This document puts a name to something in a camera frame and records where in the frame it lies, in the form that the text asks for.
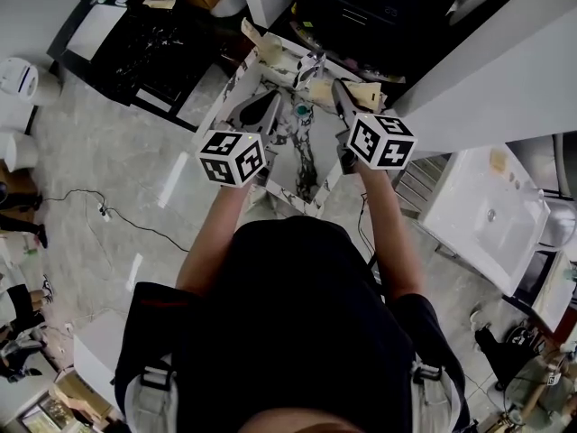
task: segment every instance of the power strip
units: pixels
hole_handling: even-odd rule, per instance
[[[105,208],[102,204],[98,204],[98,213],[106,222],[110,221],[110,215],[107,211],[105,211]]]

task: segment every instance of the sneaker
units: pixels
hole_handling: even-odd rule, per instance
[[[471,332],[474,334],[477,330],[481,330],[485,327],[490,327],[490,322],[487,320],[486,316],[482,312],[481,306],[476,305],[469,315],[469,320],[471,321]]]
[[[48,277],[46,277],[46,274],[43,275],[44,276],[44,282],[42,283],[42,290],[46,290],[46,297],[44,297],[49,303],[52,303],[54,301],[54,290],[52,289],[52,286],[50,285],[50,281],[48,281]]]
[[[42,244],[42,247],[47,249],[48,248],[48,237],[46,237],[46,226],[40,225],[39,228],[40,229],[38,230],[38,234],[36,236],[38,237],[38,240]]]

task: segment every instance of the person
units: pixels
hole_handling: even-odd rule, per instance
[[[521,421],[533,430],[549,428],[554,413],[561,417],[577,414],[577,396],[574,382],[575,364],[547,361],[525,345],[499,343],[490,332],[490,323],[481,324],[472,316],[475,340],[499,381],[504,396],[520,409]],[[549,377],[560,374],[558,382],[549,385]]]
[[[469,425],[397,196],[385,171],[356,165],[382,289],[340,226],[294,216],[235,233],[250,185],[221,188],[176,289],[135,287],[114,378],[133,433],[161,431],[176,399],[180,431],[402,433],[422,427],[420,403],[443,410],[445,431]]]
[[[36,196],[34,194],[19,193],[6,194],[5,191],[0,190],[0,198],[1,197],[4,197],[4,199],[0,202],[0,210],[7,210],[8,208],[14,207],[20,207],[24,211],[28,208],[38,210],[42,203],[42,195]],[[42,247],[48,247],[48,237],[46,236],[46,227],[44,225],[35,225],[28,221],[0,214],[0,229],[3,231],[32,233],[38,237]]]
[[[45,347],[44,342],[37,342],[30,338],[0,340],[0,376],[9,383],[16,383],[24,377],[42,375],[42,372],[36,368],[27,368],[26,360]]]
[[[29,292],[25,284],[14,285],[10,278],[0,273],[0,341],[15,340],[24,330],[42,323],[44,318],[40,310],[52,303],[52,296],[46,276],[40,290]]]

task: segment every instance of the white cube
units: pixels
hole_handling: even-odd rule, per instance
[[[416,144],[417,138],[397,117],[357,114],[347,147],[372,169],[402,170]]]
[[[197,151],[206,177],[241,188],[266,165],[259,134],[210,130]]]

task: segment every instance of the shoulder strap buckle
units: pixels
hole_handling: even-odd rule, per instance
[[[165,363],[162,364],[162,366],[163,367],[156,367],[154,365],[145,366],[141,373],[141,386],[169,392],[170,379],[174,371]]]
[[[433,367],[427,364],[416,364],[412,370],[413,382],[422,383],[424,379],[438,382],[443,374],[442,367]]]

